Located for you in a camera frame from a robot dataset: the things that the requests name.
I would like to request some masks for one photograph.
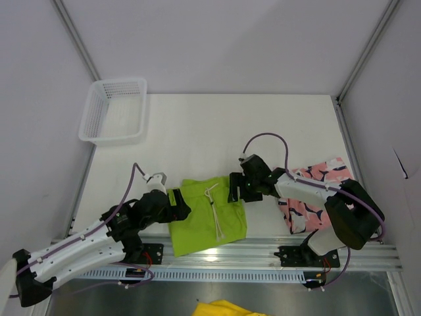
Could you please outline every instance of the gray floor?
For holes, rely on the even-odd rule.
[[[152,282],[125,290],[104,285],[67,295],[92,280],[73,280],[53,295],[47,315],[191,315],[197,302],[225,299],[269,315],[398,315],[385,273],[347,273],[325,292],[300,284]]]

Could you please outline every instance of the white table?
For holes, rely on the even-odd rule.
[[[149,174],[164,172],[166,187],[185,178],[205,180],[239,172],[238,158],[249,138],[261,132],[282,135],[289,146],[289,167],[305,167],[334,157],[349,159],[328,95],[149,95],[146,133],[137,145],[98,147],[89,171],[73,231],[81,231],[126,190],[132,165]],[[247,154],[260,155],[269,167],[283,167],[283,144],[271,136],[256,139]],[[136,174],[128,199],[140,198],[145,181]],[[245,203],[248,238],[289,236],[273,197]],[[168,236],[167,224],[141,235]]]

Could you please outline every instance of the perforated metal strip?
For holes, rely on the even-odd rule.
[[[157,281],[190,281],[190,282],[257,282],[257,283],[304,283],[302,271],[259,271],[259,270],[226,270],[226,269],[168,269],[152,268],[154,280]],[[95,280],[141,280],[128,278],[126,268],[105,267],[84,273],[79,278]]]

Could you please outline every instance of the lime green fabric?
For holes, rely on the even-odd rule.
[[[225,239],[216,241],[215,219],[209,198],[205,190],[214,186],[210,193],[214,200],[216,214]],[[179,257],[201,251],[234,240],[245,238],[247,221],[241,202],[228,203],[230,179],[220,176],[206,181],[183,180],[180,191],[191,213],[184,221],[169,224],[174,255]],[[175,204],[172,190],[168,191],[172,205]]]

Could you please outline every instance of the folded garment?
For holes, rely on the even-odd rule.
[[[176,257],[245,238],[244,207],[240,201],[228,203],[229,177],[183,180],[180,191],[191,213],[184,221],[168,224]],[[168,197],[174,205],[172,190]]]
[[[295,169],[293,172],[299,176],[331,183],[342,183],[352,178],[342,158],[335,158],[308,168]],[[278,205],[282,213],[284,213],[285,223],[289,227],[291,234],[313,232],[316,229],[331,226],[327,212],[319,207],[296,199],[282,198],[278,199]]]
[[[226,300],[219,300],[210,304],[198,303],[191,316],[266,316],[253,313]]]

